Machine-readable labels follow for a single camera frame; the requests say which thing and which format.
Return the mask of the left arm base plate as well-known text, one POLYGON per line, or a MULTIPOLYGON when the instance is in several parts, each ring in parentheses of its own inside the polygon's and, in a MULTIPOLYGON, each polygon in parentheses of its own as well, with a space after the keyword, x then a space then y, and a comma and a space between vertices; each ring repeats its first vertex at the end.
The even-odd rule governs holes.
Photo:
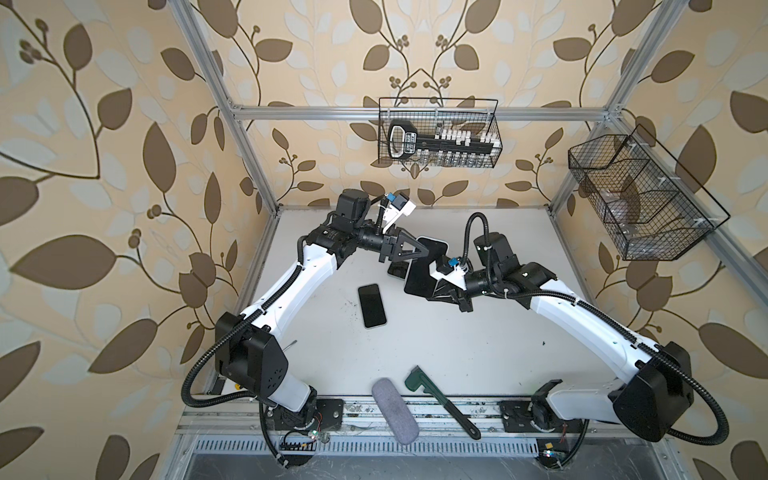
POLYGON ((259 403, 259 425, 267 450, 278 465, 289 469, 304 465, 317 444, 341 428, 345 402, 340 398, 311 397, 299 412, 259 403))

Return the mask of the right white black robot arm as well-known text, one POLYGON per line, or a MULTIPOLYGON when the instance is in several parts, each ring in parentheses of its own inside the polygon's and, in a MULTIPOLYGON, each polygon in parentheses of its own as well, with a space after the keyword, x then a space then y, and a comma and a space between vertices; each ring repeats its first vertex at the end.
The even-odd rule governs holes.
POLYGON ((483 233, 465 238, 458 257, 441 254, 428 264, 433 300, 470 311, 479 296, 511 300, 558 325, 614 373, 604 386, 574 386, 553 379, 531 397, 534 421, 551 418, 620 424, 637 437, 657 442, 670 435, 703 446, 724 443, 727 416, 715 397, 692 375, 690 356, 678 344, 632 331, 580 298, 557 275, 536 262, 522 263, 507 238, 473 213, 483 233))

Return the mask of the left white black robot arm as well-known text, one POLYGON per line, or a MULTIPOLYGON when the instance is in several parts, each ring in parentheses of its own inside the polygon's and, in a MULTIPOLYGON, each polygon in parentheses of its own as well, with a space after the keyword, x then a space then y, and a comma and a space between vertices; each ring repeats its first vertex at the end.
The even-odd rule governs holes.
POLYGON ((215 325, 214 344, 193 364, 181 386, 190 408, 206 408, 254 398, 295 414, 310 414, 315 390, 290 371, 280 345, 290 322, 315 290, 358 250, 373 252, 379 262, 424 258, 428 249, 397 221, 415 210, 405 194, 371 198, 346 189, 326 219, 297 242, 297 259, 254 303, 239 314, 224 313, 215 325), (212 362, 218 373, 238 385, 233 393, 197 398, 192 385, 212 362))

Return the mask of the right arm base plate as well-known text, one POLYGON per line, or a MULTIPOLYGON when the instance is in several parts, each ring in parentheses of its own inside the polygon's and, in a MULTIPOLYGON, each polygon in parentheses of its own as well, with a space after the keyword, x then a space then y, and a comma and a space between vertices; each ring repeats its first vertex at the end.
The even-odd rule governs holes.
POLYGON ((556 436, 554 440, 537 439, 536 461, 547 470, 568 467, 579 453, 589 431, 588 420, 563 420, 545 402, 505 400, 498 406, 506 433, 556 436))

